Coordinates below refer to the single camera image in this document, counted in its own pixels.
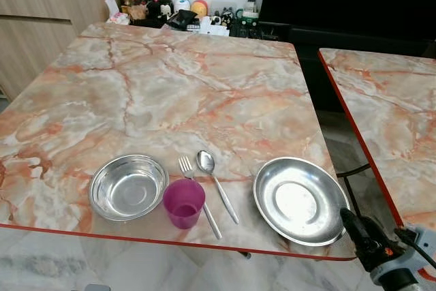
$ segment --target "stainless steel plate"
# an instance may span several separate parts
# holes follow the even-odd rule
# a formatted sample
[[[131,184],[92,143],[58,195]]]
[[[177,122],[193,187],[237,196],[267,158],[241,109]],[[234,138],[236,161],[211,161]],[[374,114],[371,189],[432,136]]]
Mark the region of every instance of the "stainless steel plate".
[[[161,202],[168,182],[167,171],[153,158],[121,156],[95,173],[89,187],[89,202],[106,219],[135,219]]]
[[[302,245],[329,245],[345,232],[339,210],[349,208],[341,186],[303,159],[276,158],[258,172],[254,198],[268,224]]]

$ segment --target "jar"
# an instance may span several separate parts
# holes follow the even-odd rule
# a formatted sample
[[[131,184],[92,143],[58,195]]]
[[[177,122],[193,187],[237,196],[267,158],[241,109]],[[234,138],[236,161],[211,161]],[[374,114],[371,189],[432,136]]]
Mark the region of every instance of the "jar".
[[[125,0],[125,5],[132,20],[145,19],[145,0]]]

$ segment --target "cutlery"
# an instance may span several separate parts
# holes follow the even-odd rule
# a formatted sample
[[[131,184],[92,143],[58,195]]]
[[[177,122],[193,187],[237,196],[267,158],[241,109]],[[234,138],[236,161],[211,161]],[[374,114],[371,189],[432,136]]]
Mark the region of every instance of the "cutlery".
[[[187,179],[193,180],[193,169],[191,166],[191,162],[189,161],[189,158],[187,156],[180,157],[178,159],[178,164],[179,164],[180,169],[183,173],[183,176],[186,177]],[[209,224],[211,225],[215,236],[217,237],[217,239],[222,238],[223,236],[221,235],[221,232],[218,229],[218,225],[215,222],[215,220],[213,219],[212,213],[209,210],[209,207],[207,206],[206,203],[204,203],[203,209],[204,209],[204,213],[206,214],[207,220],[209,221]]]
[[[239,218],[236,215],[236,212],[233,209],[232,204],[230,203],[229,198],[227,197],[227,194],[225,193],[223,187],[219,183],[218,179],[213,174],[213,169],[215,168],[215,161],[213,160],[213,157],[210,153],[208,153],[205,150],[198,151],[197,154],[197,165],[198,168],[201,169],[203,172],[211,175],[213,179],[215,180],[215,184],[217,185],[219,194],[221,195],[221,199],[224,202],[224,206],[226,207],[228,213],[234,220],[236,224],[239,224]]]

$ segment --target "purple cup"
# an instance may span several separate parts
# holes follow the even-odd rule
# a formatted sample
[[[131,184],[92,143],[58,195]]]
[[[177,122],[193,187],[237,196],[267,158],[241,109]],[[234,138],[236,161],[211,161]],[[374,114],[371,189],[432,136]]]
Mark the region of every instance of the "purple cup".
[[[178,228],[194,226],[206,200],[202,186],[191,179],[171,183],[163,193],[163,205],[171,222]]]

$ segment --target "stainless steel bowl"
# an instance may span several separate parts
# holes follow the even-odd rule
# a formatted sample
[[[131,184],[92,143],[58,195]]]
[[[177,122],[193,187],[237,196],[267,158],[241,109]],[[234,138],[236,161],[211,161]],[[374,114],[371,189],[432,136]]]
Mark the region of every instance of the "stainless steel bowl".
[[[343,235],[339,210],[349,209],[341,186],[322,168],[303,159],[267,162],[253,185],[255,202],[280,235],[302,245],[329,245]]]
[[[168,186],[168,172],[153,158],[124,155],[95,173],[89,202],[106,219],[127,221],[152,211]]]

